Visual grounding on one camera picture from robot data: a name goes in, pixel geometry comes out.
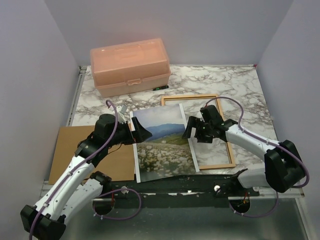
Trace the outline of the brown wooden picture frame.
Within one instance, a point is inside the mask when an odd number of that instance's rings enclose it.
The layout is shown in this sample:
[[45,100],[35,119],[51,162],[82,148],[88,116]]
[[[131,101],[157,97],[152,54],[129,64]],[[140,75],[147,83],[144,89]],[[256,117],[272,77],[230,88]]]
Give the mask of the brown wooden picture frame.
[[[161,97],[161,105],[164,106],[166,102],[169,101],[186,101],[186,100],[201,100],[205,99],[209,101],[210,99],[215,99],[215,106],[224,120],[224,113],[221,106],[221,102],[218,99],[218,94],[196,94],[196,95],[171,95],[171,96],[162,96]],[[234,158],[234,154],[229,143],[225,143],[227,156],[229,163],[228,164],[214,164],[214,165],[199,165],[200,170],[215,170],[215,169],[224,169],[224,168],[234,168],[236,167],[236,162]]]

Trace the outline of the flower field photo print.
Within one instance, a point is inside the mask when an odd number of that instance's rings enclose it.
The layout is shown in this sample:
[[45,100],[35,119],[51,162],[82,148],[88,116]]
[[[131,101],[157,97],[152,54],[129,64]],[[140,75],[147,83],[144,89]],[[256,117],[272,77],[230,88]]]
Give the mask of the flower field photo print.
[[187,120],[182,104],[164,105],[130,112],[150,133],[133,145],[138,183],[200,171],[191,139],[183,138]]

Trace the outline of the brown frame backing board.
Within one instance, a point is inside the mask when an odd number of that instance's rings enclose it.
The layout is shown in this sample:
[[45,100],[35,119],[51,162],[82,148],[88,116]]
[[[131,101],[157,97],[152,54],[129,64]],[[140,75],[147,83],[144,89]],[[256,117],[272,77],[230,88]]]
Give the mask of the brown frame backing board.
[[[48,183],[53,185],[63,174],[74,156],[80,141],[94,130],[93,125],[66,126],[59,129],[53,162]],[[93,170],[111,177],[113,181],[130,181],[134,179],[135,160],[132,145],[113,146],[109,154]]]

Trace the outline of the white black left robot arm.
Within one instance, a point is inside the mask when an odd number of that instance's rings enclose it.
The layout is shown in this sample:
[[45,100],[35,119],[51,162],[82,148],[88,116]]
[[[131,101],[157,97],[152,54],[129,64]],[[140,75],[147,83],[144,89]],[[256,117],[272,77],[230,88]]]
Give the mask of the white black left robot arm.
[[104,198],[112,192],[111,177],[93,170],[114,145],[142,143],[152,137],[136,117],[131,122],[134,130],[127,122],[119,122],[117,115],[99,117],[93,132],[78,144],[69,165],[47,194],[21,210],[22,224],[30,239],[59,240],[72,215],[94,198]]

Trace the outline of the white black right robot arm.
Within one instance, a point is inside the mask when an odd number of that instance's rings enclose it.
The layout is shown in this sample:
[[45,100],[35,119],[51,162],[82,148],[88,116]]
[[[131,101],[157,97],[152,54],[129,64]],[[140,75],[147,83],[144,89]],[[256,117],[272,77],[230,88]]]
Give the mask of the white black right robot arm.
[[290,188],[301,188],[310,181],[310,174],[302,163],[295,145],[290,141],[278,142],[242,128],[238,122],[206,117],[204,120],[191,116],[182,137],[189,139],[192,129],[199,143],[212,143],[219,138],[226,143],[240,146],[264,161],[264,168],[244,169],[230,183],[230,191],[241,196],[249,188],[270,187],[278,193]]

